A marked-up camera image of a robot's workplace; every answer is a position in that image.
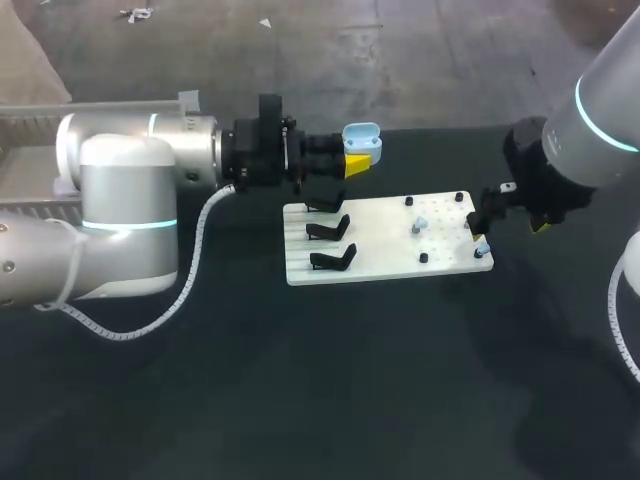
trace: white board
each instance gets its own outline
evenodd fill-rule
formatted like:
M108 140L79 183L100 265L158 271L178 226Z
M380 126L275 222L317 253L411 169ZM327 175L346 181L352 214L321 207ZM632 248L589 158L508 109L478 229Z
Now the white board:
M405 196L346 200L338 213L307 212L303 203L285 205L284 244L289 285L365 282L397 278L485 272L493 268L491 253L475 258L476 248L486 241L473 241L465 228L466 216L475 211L467 192L462 202L457 192L413 195L413 206ZM307 223L335 228L343 215L351 224L339 242L309 240ZM411 232L418 217L429 223L419 234ZM311 253L342 257L355 243L358 253L345 272L313 270ZM420 254L429 261L420 263Z

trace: black table surface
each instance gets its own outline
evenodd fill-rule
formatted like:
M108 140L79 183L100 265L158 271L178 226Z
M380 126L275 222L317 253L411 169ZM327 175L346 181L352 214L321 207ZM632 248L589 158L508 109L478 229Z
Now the black table surface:
M509 180L505 132L386 132L382 162L347 197L477 195ZM282 206L299 200L285 187L227 199L191 296L153 335L112 344L61 314L3 313L0 476L638 479L640 389L606 293L639 182L542 235L512 213L490 234L489 273L297 288ZM183 267L194 212L181 207ZM130 330L179 288L83 309Z

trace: black plastic part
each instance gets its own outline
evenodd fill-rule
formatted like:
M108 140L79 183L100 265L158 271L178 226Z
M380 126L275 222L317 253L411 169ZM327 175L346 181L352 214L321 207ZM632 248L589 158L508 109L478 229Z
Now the black plastic part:
M342 135L331 133L329 135L307 135L304 141L305 153L309 155L344 154Z
M469 224L469 231L471 235L486 235L491 228L491 222L493 217L490 217L486 213L471 212L467 215L467 223Z
M309 240L315 238L318 240L339 242L342 240L342 237L344 237L344 234L347 232L347 228L349 228L350 224L351 217L349 217L349 215L344 215L336 228L325 227L324 225L318 225L317 223L308 223L307 235L309 235Z
M341 190L338 197L333 201L312 198L311 200L306 201L305 205L307 206L307 211L313 209L324 213L338 213L342 208L345 195L346 191Z
M239 119L222 132L222 175L239 190L275 186L284 179L282 97L260 95L259 116Z
M336 270L344 272L358 253L356 244L352 243L347 247L342 257L332 257L324 253L312 253L309 255L309 261L313 265L314 270Z

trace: concrete floor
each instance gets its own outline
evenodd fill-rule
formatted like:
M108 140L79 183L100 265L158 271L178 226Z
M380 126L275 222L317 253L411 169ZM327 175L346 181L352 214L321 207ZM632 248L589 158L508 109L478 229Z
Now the concrete floor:
M75 101L200 89L223 123L277 92L307 131L548 114L639 0L15 0ZM122 7L156 11L116 19ZM258 22L269 18L272 29Z

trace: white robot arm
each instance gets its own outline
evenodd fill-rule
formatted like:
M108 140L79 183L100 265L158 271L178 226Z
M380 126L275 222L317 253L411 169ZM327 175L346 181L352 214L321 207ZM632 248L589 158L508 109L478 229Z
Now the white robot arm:
M344 179L366 168L341 134L306 135L282 116L282 100L260 96L255 119L221 130L210 116L81 112L63 119L56 156L61 180L80 192L82 226L0 211L0 306L49 305L79 318L67 300L133 297L169 288L178 268L178 192L213 194L198 221L194 261L169 318L188 294L204 223L220 199L309 175ZM107 338L133 335L108 332Z
M562 223L567 212L640 166L640 9L587 69L548 120L516 123L504 142L510 188L486 189L471 231L486 234L510 207L524 207L534 232ZM629 242L625 274L640 294L640 234Z

